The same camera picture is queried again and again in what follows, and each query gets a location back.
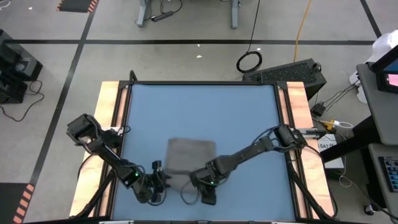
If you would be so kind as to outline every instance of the yellow cable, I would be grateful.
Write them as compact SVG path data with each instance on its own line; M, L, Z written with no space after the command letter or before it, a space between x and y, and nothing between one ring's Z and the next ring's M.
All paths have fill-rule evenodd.
M300 28L298 29L298 33L297 33L297 37L296 37L296 44L295 44L295 46L294 46L294 58L293 58L293 62L296 61L297 47L298 47L298 45L299 45L299 37L300 37L301 29L303 28L303 25L304 25L305 18L307 18L308 10L310 9L310 6L311 6L311 1L312 1L312 0L308 0L307 8L305 9L303 19L301 20Z

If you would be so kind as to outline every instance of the wooden plank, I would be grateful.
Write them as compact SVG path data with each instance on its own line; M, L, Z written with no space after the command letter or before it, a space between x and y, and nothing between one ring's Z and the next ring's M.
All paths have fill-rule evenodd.
M119 82L103 82L99 91L94 117L104 128L111 126L118 86ZM85 152L83 160L88 156L89 154ZM71 216L79 213L98 189L102 166L103 160L93 156L82 168L70 210Z
M287 89L289 92L295 127L312 128L312 117L304 90L304 84L302 82L288 82ZM314 149L319 151L317 140L306 140L309 146L312 146ZM307 182L307 189L311 192L324 211L332 216L334 214L334 209L329 194L326 175L323 170L322 160L318 154L309 148L303 149L301 158L305 180Z
M286 108L286 102L285 102L285 95L284 91L282 89L279 89L279 98L280 98L280 105L282 107L282 116L284 117L284 122L285 124L290 124L289 123L289 116L287 114L287 108ZM295 160L295 154L294 152L290 152L290 157L292 160ZM293 168L298 171L297 169L297 163L293 162ZM307 218L307 214L305 213L305 203L304 203L304 196L303 193L301 193L299 187L297 184L295 184L295 189L296 189L296 195L297 195L297 203L298 203L298 210L300 212L300 217L302 218Z
M119 111L118 111L118 118L116 119L116 127L121 127L122 125L122 118L123 118L123 111L124 111L124 104L126 102L126 96L127 96L127 89L124 88L122 90L122 94L120 97L120 104L119 104ZM109 191L111 190L111 184L112 182L107 186L106 190L104 191L103 194L103 199L101 202L101 208L99 210L99 215L100 216L105 216L106 215L106 207L108 206L108 198L109 198Z

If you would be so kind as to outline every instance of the blue table surface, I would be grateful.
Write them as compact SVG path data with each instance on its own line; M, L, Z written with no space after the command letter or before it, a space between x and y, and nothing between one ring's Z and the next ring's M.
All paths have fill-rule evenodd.
M279 124L273 86L134 84L122 157L152 172L164 164L170 138L209 140L216 154L250 145L263 130ZM186 205L168 189L163 205L139 203L118 184L114 220L294 220L285 156L261 154L241 165L217 187L215 206ZM195 195L187 195L187 200Z

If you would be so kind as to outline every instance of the computer monitor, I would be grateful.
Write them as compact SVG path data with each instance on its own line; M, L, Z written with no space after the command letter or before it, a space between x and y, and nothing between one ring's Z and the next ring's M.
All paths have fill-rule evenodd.
M380 91L398 93L398 45L371 66Z

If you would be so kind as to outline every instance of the gray floor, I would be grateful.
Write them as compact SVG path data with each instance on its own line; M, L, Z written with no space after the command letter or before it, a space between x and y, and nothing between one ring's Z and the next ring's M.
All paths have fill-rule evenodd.
M57 12L58 2L12 0L9 7L0 11L0 29L14 39L79 40L88 14ZM239 9L239 28L236 30L230 29L229 3L217 0L183 2L182 10L174 16L156 23L148 21L145 28L139 29L134 25L139 1L100 0L87 39L250 39L257 1L244 1ZM367 0L367 3L382 33L398 29L396 0ZM165 10L178 7L176 0L165 4ZM294 40L305 6L304 0L261 1L254 39ZM158 1L154 1L153 12L159 13ZM344 41L376 40L377 37L360 0L314 0L300 38ZM46 97L20 123L0 116L2 130L6 130L0 135L0 182L29 181L77 44L24 44L24 47L44 65L39 79L44 83L42 91ZM240 80L241 74L236 71L235 63L247 47L238 44L86 44L25 222L68 216L83 149L73 146L65 134L66 125L82 113L94 113L101 82L125 80L131 69L140 80ZM251 48L260 49L264 61L262 68L293 60L293 45L253 45ZM322 73L328 83L319 92L318 101L346 88L355 65L364 62L370 54L370 45L328 45L328 42L323 42L322 45L300 45L298 48L298 59L314 58L322 64ZM251 58L243 62L248 67L253 63ZM369 116L369 110L356 99L355 94L355 91L347 94L322 118L358 124ZM23 104L5 108L9 114L19 118L34 100L34 96L26 96ZM349 158L348 174L362 176L363 172L360 173L355 166L355 156ZM359 185L367 181L356 180ZM362 207L367 201L354 188L343 188L333 180L330 187L336 195L338 218L341 220L389 223L381 213L366 216Z

